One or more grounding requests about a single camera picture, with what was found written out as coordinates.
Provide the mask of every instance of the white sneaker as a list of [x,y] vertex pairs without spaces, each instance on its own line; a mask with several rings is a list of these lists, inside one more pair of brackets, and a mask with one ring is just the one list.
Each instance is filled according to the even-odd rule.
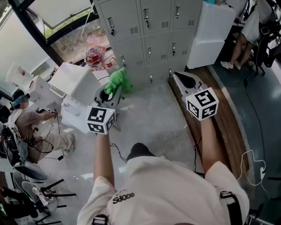
[[220,64],[226,69],[233,69],[233,65],[230,65],[229,62],[220,62]]
[[241,66],[239,66],[239,64],[238,64],[237,61],[234,63],[234,65],[235,65],[235,67],[236,67],[238,70],[241,70]]

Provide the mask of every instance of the black backpack strap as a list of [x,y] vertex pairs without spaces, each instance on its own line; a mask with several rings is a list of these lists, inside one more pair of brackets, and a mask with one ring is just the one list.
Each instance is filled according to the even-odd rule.
[[108,225],[108,217],[104,214],[99,214],[94,217],[92,225]]
[[237,197],[232,192],[223,191],[220,193],[220,198],[226,201],[231,225],[243,225],[241,208]]

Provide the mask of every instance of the hand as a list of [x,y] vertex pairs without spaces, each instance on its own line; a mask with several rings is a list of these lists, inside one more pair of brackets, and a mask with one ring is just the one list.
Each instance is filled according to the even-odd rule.
[[56,112],[52,112],[53,118],[56,119],[57,118],[57,113]]

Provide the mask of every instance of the beige pants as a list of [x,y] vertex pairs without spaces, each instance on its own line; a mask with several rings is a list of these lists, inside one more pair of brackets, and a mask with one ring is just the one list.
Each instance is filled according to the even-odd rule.
[[44,139],[46,140],[37,143],[35,147],[28,147],[28,159],[33,163],[38,163],[51,151],[69,149],[73,145],[73,140],[67,134],[57,135],[50,133],[47,137],[36,137],[36,141]]

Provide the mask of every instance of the gray floor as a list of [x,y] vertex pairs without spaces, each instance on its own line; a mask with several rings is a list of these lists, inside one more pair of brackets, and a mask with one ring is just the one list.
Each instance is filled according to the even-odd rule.
[[[243,67],[241,71],[227,71],[220,64],[213,65],[215,72],[226,87],[243,123],[250,148],[256,160],[266,161],[266,175],[262,182],[270,198],[281,196],[281,181],[270,181],[268,177],[281,177],[281,85],[271,68],[266,68],[266,75],[254,77],[254,71]],[[246,94],[243,81],[248,78],[247,93],[259,116],[264,139],[265,156],[258,117]],[[256,183],[260,181],[259,168],[263,163],[254,163]],[[268,200],[267,194],[259,185],[255,190],[257,209],[264,203],[261,219],[274,223],[280,216],[281,201]]]
[[[118,146],[123,157],[129,155],[135,143],[142,142],[156,156],[166,155],[167,159],[183,162],[193,170],[194,142],[189,138],[186,121],[167,83],[133,93],[121,101],[119,106],[123,112],[118,118],[122,131],[111,129],[110,141]],[[61,131],[66,129],[63,125],[60,128]],[[57,124],[54,123],[52,132],[57,131]],[[78,212],[88,200],[93,188],[95,134],[73,132],[76,138],[73,154],[60,162],[43,159],[39,163],[52,181],[65,180],[57,186],[59,193],[77,194],[77,197],[60,198],[60,204],[66,204],[67,207],[57,209],[52,218],[45,222],[61,220],[63,224],[75,225]],[[60,155],[61,151],[55,151],[48,157],[57,158]],[[120,159],[116,148],[112,148],[112,160],[115,187],[119,189],[125,181],[126,164]],[[203,172],[198,157],[197,172]]]

